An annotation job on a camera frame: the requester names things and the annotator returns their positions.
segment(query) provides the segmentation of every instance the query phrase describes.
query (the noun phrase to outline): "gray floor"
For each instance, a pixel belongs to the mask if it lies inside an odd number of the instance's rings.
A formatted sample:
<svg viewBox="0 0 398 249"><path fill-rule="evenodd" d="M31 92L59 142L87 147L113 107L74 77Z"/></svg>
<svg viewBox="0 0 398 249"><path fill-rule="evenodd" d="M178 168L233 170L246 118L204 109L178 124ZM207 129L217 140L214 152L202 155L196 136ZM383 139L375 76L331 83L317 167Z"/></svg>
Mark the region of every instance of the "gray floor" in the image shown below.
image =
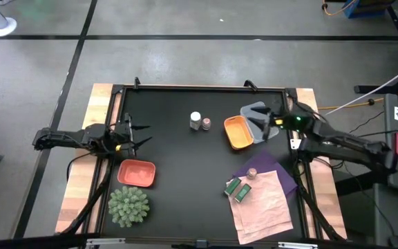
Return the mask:
<svg viewBox="0 0 398 249"><path fill-rule="evenodd" d="M78 35L89 5L16 0L0 10L18 21L19 35ZM397 35L387 15L349 20L323 15L320 7L319 0L99 0L89 34ZM0 238L10 236L37 157L33 136L50 122L75 46L76 41L0 41L0 153L6 155L0 162ZM241 85L251 79L259 86L313 88L323 107L356 98L355 84L382 84L396 74L398 42L86 41L59 128L81 127L96 82L131 83L138 76L143 84ZM379 103L328 118L349 131L381 110ZM356 133L383 130L383 116L372 122ZM52 150L26 236L53 233L73 156L72 149ZM361 166L349 169L365 172ZM343 203L348 210L351 201ZM348 211L344 215L352 220Z"/></svg>

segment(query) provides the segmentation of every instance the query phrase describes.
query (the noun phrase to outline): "wooden board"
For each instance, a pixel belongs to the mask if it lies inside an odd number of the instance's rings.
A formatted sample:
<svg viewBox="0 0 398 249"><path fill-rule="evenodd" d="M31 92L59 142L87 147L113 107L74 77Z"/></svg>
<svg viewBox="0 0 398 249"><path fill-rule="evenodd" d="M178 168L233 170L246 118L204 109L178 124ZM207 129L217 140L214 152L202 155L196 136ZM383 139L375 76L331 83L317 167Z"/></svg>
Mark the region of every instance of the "wooden board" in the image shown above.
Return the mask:
<svg viewBox="0 0 398 249"><path fill-rule="evenodd" d="M313 110L317 111L316 97L312 89L297 89L297 99L299 102L305 103ZM319 157L321 160L330 162L326 157ZM342 212L340 210L339 197L337 196L336 185L332 176L332 169L326 164L313 160L310 163L312 174L312 181L314 191L316 192L317 206L322 212L323 216L328 220L328 223L336 230L336 232L343 238L346 238L345 225L343 224ZM306 185L305 175L302 176L302 181ZM315 238L316 232L311 210L305 204L305 213L307 214L308 230L310 237ZM323 237L328 239L327 234L323 231Z"/></svg>
<svg viewBox="0 0 398 249"><path fill-rule="evenodd" d="M86 116L84 118L83 128L94 124L96 122L104 123L106 112L108 109L108 101L111 96L112 84L94 84L90 100L88 101ZM299 102L306 103L314 110L317 110L316 98L312 89L297 89L297 96ZM113 108L113 115L111 123L116 120L120 96L115 100ZM76 150L76 156L86 153L83 149ZM58 222L56 225L56 232L61 232L70 225L71 221L81 211L88 200L88 193L95 171L96 157L87 156L76 160L73 163L70 172L70 178L67 183L64 200L59 213ZM336 187L332 177L332 170L325 164L314 161L310 164L312 171L312 178L314 181L314 190L316 192L317 205L325 215L328 222L336 229L336 231L346 238L346 231L343 224L343 218L340 211L339 199L337 198ZM97 211L99 210L99 203L93 208L91 214L91 223L89 225L89 232L94 231L95 222L97 218ZM310 236L315 238L314 223L312 215L308 207L306 207L306 214Z"/></svg>

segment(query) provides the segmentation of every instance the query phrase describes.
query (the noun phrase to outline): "pink paper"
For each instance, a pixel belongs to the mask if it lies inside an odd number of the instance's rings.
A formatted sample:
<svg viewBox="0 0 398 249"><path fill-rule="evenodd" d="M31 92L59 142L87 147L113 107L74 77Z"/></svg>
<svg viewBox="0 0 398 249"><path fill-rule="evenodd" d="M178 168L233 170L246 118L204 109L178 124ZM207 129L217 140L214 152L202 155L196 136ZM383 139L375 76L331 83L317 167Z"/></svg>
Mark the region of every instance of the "pink paper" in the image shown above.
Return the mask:
<svg viewBox="0 0 398 249"><path fill-rule="evenodd" d="M275 171L258 174L254 180L247 177L239 179L240 185L229 196L239 244L251 243L293 228L287 200ZM252 189L241 203L237 203L234 195L245 183Z"/></svg>

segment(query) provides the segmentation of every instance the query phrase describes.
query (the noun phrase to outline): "orange dish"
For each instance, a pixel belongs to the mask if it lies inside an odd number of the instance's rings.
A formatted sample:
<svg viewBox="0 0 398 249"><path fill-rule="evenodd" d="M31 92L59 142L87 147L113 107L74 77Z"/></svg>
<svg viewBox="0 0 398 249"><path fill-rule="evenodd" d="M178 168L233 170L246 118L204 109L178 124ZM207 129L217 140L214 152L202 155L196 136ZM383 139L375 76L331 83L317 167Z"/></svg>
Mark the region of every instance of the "orange dish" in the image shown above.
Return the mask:
<svg viewBox="0 0 398 249"><path fill-rule="evenodd" d="M117 181L127 185L149 187L155 178L156 166L153 163L141 160L123 160Z"/></svg>
<svg viewBox="0 0 398 249"><path fill-rule="evenodd" d="M233 149L242 149L253 143L254 139L248 130L243 116L234 116L224 121L225 131Z"/></svg>

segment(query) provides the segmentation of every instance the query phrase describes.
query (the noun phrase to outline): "red dish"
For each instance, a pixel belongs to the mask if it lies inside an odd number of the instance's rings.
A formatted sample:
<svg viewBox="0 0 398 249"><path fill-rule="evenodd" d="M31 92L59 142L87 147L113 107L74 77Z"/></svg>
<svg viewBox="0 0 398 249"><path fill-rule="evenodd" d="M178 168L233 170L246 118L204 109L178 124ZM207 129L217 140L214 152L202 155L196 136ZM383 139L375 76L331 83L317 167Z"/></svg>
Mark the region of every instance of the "red dish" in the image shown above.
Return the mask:
<svg viewBox="0 0 398 249"><path fill-rule="evenodd" d="M117 173L120 183L138 187L150 187L155 178L156 166L141 160L123 160Z"/></svg>

